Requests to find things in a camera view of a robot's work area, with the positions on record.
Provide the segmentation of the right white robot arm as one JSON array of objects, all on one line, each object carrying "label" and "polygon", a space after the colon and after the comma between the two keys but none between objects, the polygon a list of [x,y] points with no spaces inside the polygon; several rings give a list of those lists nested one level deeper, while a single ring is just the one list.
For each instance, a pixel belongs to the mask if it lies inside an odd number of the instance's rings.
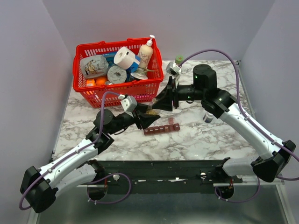
[{"label": "right white robot arm", "polygon": [[221,183],[236,175],[256,175],[265,182],[272,182],[295,150],[291,140],[283,141],[271,134],[238,105],[233,95],[218,88],[216,71],[207,64],[193,68],[193,84],[190,85],[180,85],[170,76],[152,108],[171,112],[178,108],[180,101],[200,101],[206,112],[235,129],[258,153],[258,158],[224,159],[215,171],[215,178]]}]

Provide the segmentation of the green lid of bottle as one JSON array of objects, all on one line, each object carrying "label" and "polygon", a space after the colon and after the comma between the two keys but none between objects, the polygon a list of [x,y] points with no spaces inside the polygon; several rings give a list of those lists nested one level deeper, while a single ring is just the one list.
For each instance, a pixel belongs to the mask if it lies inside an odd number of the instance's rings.
[{"label": "green lid of bottle", "polygon": [[180,65],[180,64],[182,63],[183,59],[184,59],[184,57],[183,57],[182,55],[177,55],[177,56],[175,57],[175,63],[176,63],[177,65]]}]

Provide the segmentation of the red weekly pill organizer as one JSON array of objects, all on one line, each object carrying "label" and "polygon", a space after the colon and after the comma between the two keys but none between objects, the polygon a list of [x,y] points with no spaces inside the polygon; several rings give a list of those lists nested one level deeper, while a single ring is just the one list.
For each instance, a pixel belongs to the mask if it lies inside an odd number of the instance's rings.
[{"label": "red weekly pill organizer", "polygon": [[174,122],[174,118],[168,118],[168,124],[148,127],[143,130],[144,136],[158,135],[164,133],[173,133],[180,131],[180,124]]}]

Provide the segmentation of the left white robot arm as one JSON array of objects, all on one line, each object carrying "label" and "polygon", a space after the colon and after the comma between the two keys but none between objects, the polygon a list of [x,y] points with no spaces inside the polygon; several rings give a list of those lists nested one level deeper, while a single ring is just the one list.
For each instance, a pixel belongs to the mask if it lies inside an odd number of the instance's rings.
[{"label": "left white robot arm", "polygon": [[19,208],[26,200],[28,208],[35,213],[48,209],[58,195],[69,188],[84,183],[99,184],[103,181],[103,172],[88,163],[113,143],[112,134],[136,125],[138,129],[148,128],[160,118],[157,114],[147,114],[147,105],[121,101],[124,112],[115,116],[109,109],[102,107],[94,120],[94,128],[72,150],[40,168],[29,167],[23,176],[20,187],[22,194]]}]

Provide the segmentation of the clear pill bottle yellow pills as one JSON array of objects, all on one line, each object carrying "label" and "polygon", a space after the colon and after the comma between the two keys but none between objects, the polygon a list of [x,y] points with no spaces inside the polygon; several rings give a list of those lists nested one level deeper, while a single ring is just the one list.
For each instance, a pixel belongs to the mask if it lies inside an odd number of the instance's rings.
[{"label": "clear pill bottle yellow pills", "polygon": [[156,101],[157,101],[156,98],[153,98],[149,102],[148,108],[147,108],[147,110],[145,112],[147,115],[158,115],[159,114],[159,112],[157,110],[155,110],[155,109],[152,108],[152,106],[156,103]]}]

